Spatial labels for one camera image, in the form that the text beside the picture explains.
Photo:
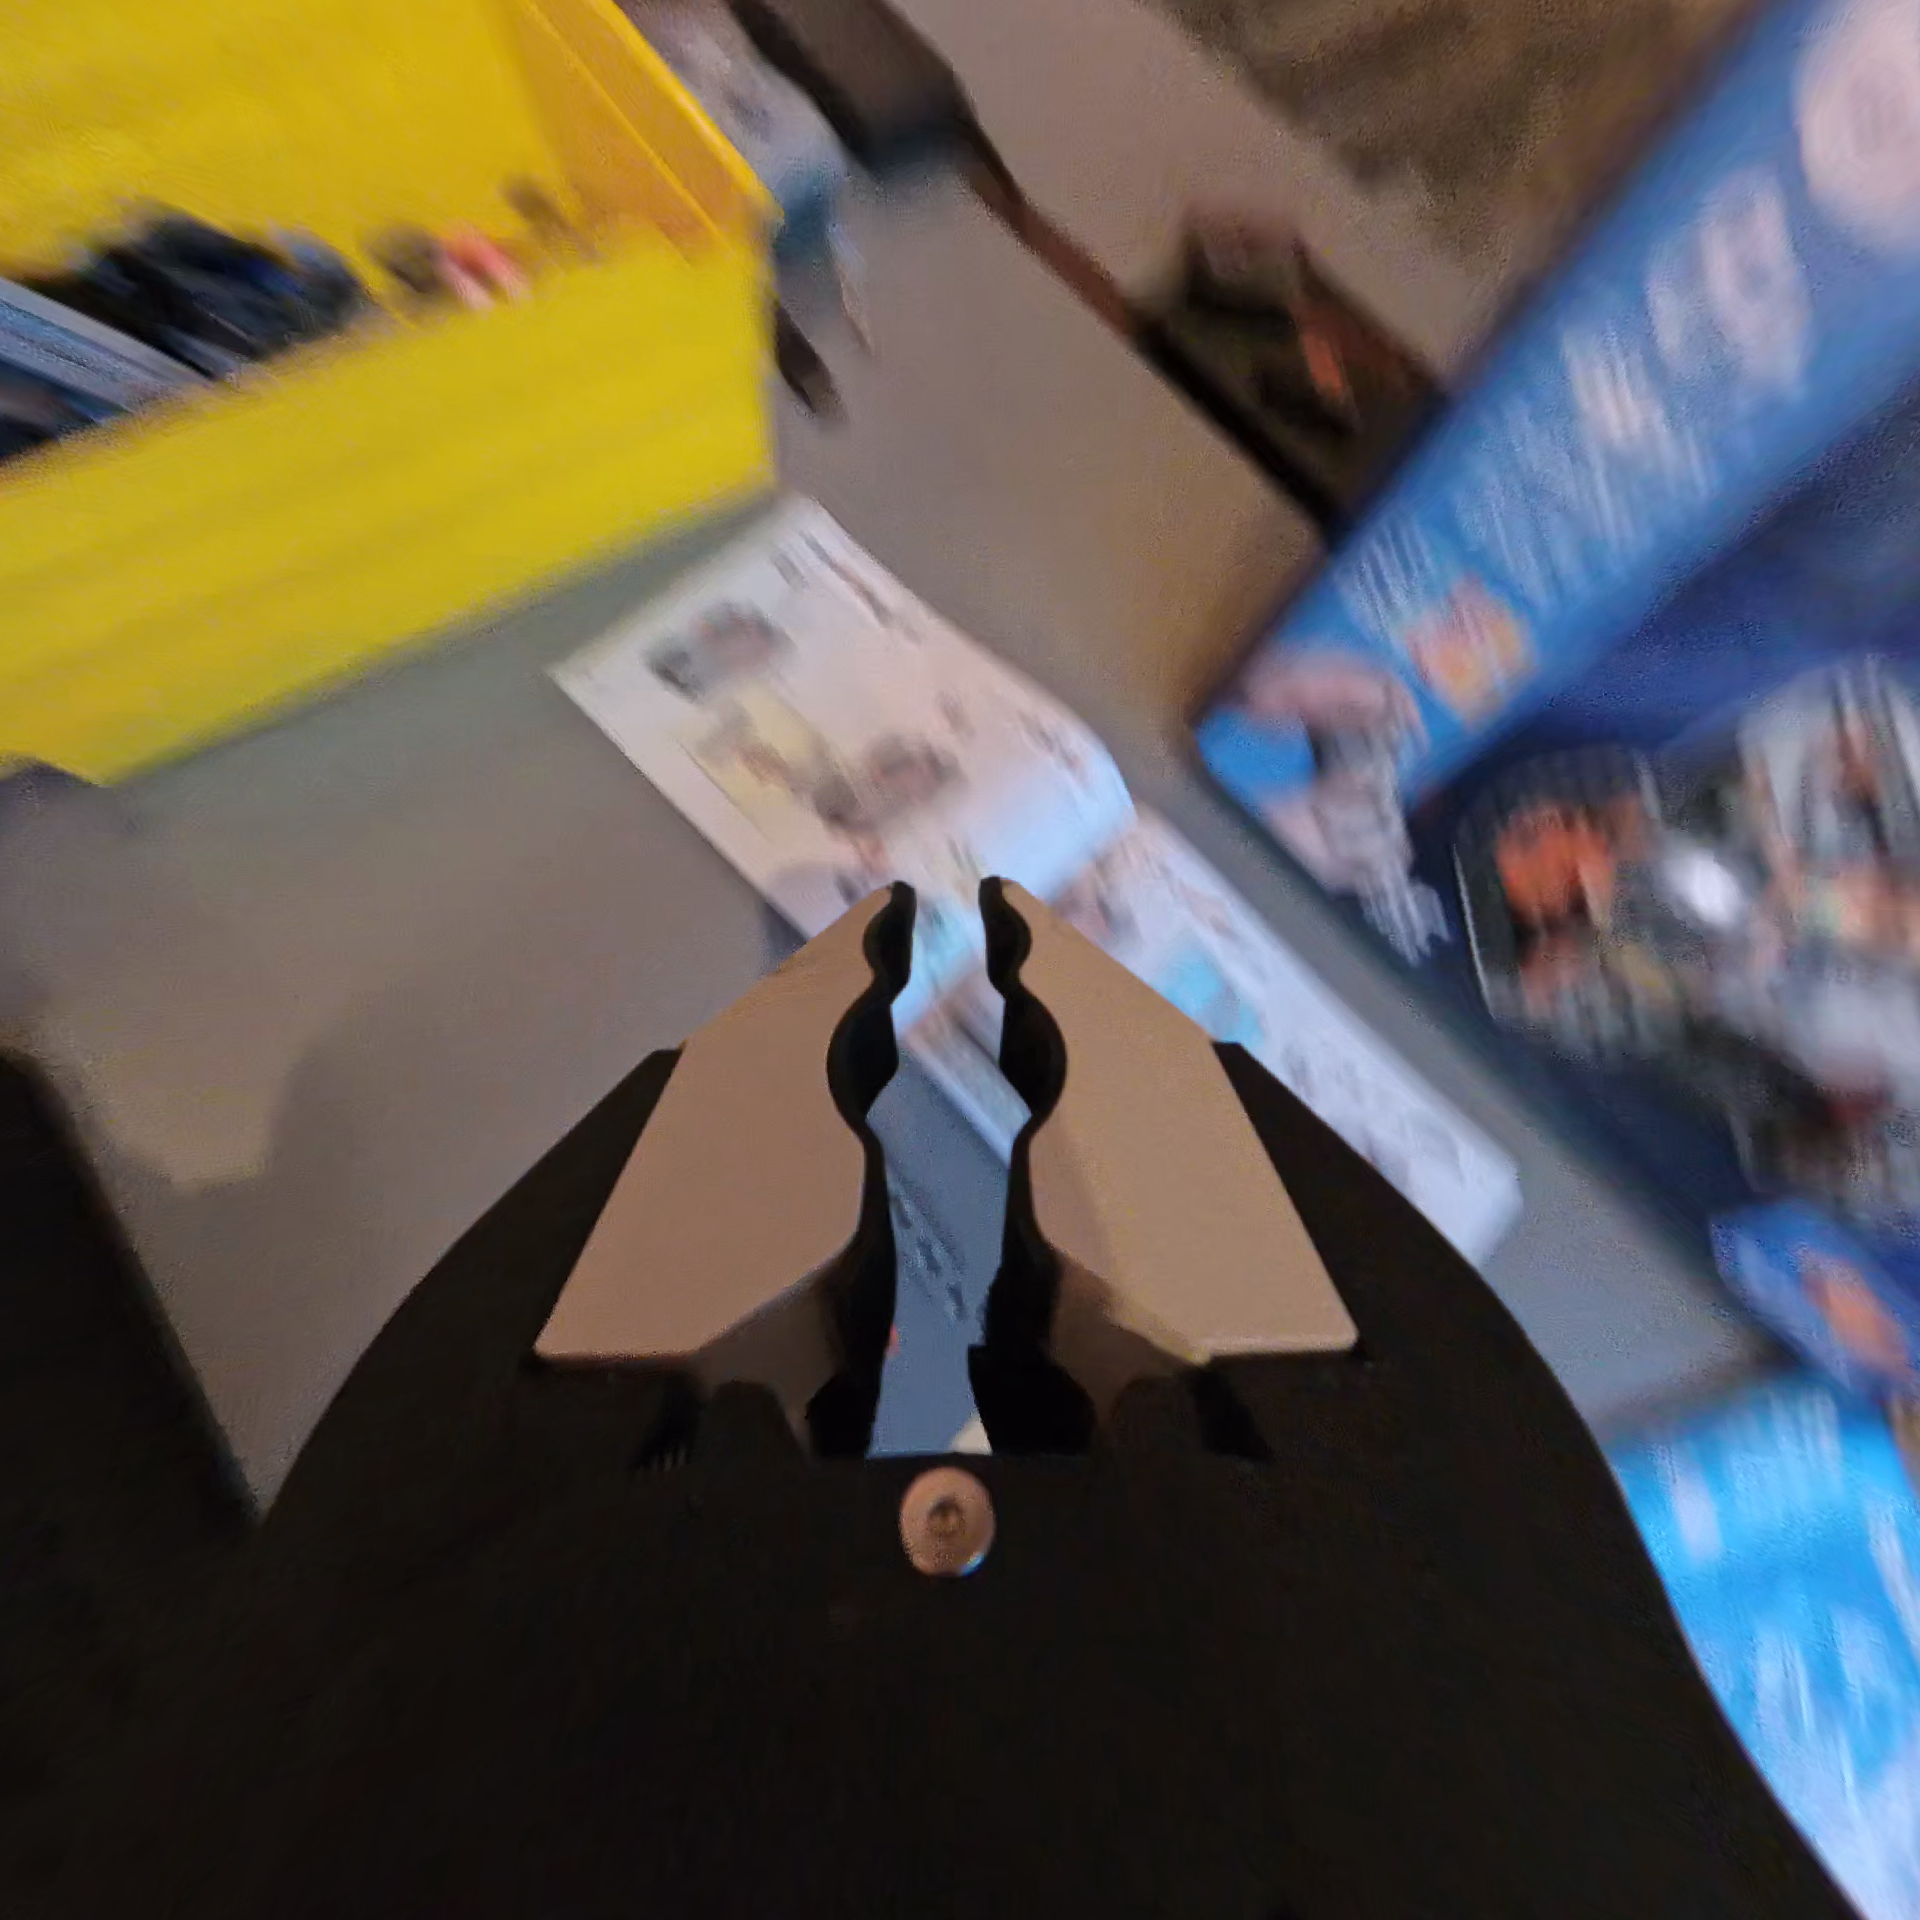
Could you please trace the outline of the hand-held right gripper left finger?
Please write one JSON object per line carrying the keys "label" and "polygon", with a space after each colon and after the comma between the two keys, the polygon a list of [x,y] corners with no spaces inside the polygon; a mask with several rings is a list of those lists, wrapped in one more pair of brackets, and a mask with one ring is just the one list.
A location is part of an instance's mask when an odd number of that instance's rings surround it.
{"label": "hand-held right gripper left finger", "polygon": [[534,1357],[772,1395],[810,1454],[873,1442],[897,1231],[873,1104],[898,1069],[916,896],[854,899],[701,1023],[592,1223]]}

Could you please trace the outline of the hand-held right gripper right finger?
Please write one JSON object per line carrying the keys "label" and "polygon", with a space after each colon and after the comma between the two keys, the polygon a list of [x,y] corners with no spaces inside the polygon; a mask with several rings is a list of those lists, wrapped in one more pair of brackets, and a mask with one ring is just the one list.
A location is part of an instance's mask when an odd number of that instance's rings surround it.
{"label": "hand-held right gripper right finger", "polygon": [[1205,1025],[1016,880],[984,880],[1024,1104],[968,1355],[993,1448],[1091,1448],[1141,1384],[1349,1360],[1358,1328]]}

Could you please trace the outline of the pile of building block parts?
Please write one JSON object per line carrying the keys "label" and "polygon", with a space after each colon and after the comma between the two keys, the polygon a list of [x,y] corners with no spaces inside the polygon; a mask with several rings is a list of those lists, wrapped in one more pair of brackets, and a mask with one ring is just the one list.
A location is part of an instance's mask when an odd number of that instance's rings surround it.
{"label": "pile of building block parts", "polygon": [[485,312],[596,257],[592,230],[512,179],[507,230],[398,224],[370,274],[312,230],[230,230],[176,207],[121,222],[67,263],[5,264],[2,456],[233,382],[398,320]]}

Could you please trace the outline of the black perforated chair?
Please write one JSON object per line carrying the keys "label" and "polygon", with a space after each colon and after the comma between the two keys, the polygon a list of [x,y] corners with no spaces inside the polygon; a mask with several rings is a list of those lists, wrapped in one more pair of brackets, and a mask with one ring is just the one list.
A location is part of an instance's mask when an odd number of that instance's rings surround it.
{"label": "black perforated chair", "polygon": [[59,1095],[2,1063],[2,1912],[82,1914],[252,1531]]}

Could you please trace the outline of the blue robot kit box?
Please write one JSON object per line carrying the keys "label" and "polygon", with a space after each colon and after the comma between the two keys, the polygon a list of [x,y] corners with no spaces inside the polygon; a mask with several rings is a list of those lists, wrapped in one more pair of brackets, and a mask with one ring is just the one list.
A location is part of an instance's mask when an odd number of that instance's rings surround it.
{"label": "blue robot kit box", "polygon": [[1194,743],[1769,1331],[1915,1398],[1915,1],[1758,7]]}

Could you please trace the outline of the yellow plastic bin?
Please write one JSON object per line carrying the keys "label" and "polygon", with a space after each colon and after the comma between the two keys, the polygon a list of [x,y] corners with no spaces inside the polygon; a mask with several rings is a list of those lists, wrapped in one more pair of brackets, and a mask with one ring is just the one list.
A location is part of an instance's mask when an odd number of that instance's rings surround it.
{"label": "yellow plastic bin", "polygon": [[386,315],[5,462],[5,775],[114,784],[774,482],[774,205],[609,1],[5,5],[5,266],[140,209]]}

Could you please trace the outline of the blue instruction booklet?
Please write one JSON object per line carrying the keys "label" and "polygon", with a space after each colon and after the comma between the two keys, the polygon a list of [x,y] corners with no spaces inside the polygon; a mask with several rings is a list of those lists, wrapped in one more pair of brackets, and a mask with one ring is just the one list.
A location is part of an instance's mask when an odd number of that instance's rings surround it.
{"label": "blue instruction booklet", "polygon": [[1860,1914],[1917,1914],[1917,1497],[1894,1422],[1785,1375],[1610,1463],[1698,1667]]}

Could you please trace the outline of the grey desk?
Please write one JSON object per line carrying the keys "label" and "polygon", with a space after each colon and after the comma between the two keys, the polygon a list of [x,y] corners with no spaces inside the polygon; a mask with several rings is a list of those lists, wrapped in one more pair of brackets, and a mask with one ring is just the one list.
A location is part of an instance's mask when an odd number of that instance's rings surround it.
{"label": "grey desk", "polygon": [[[1321,554],[1307,517],[949,171],[854,205],[873,336],[798,311],[844,397],[779,465],[1052,687],[1129,786],[1512,1154],[1486,1266],[1614,1430],[1765,1357],[1706,1262],[1570,1151],[1213,787],[1189,705]],[[404,1293],[785,930],[548,662],[758,509],[291,722],[113,790],[5,795],[5,1030],[81,1119],[257,1505]]]}

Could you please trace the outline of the open instruction manual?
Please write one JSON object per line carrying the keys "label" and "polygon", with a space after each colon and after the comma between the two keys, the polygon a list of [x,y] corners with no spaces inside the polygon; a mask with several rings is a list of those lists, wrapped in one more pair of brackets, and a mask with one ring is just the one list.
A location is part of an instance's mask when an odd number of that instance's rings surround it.
{"label": "open instruction manual", "polygon": [[1514,1161],[1307,969],[1098,734],[789,497],[548,670],[573,707],[802,939],[904,880],[904,1053],[1000,1161],[979,883],[1024,883],[1213,1042],[1248,1049],[1468,1259],[1522,1210]]}

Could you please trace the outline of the black desk pad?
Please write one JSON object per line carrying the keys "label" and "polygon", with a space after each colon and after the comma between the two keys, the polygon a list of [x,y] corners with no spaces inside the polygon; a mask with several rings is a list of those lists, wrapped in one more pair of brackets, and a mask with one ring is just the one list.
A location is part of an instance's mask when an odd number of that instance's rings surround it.
{"label": "black desk pad", "polygon": [[1427,361],[1300,235],[1194,213],[1137,345],[1326,534],[1374,497],[1443,400]]}

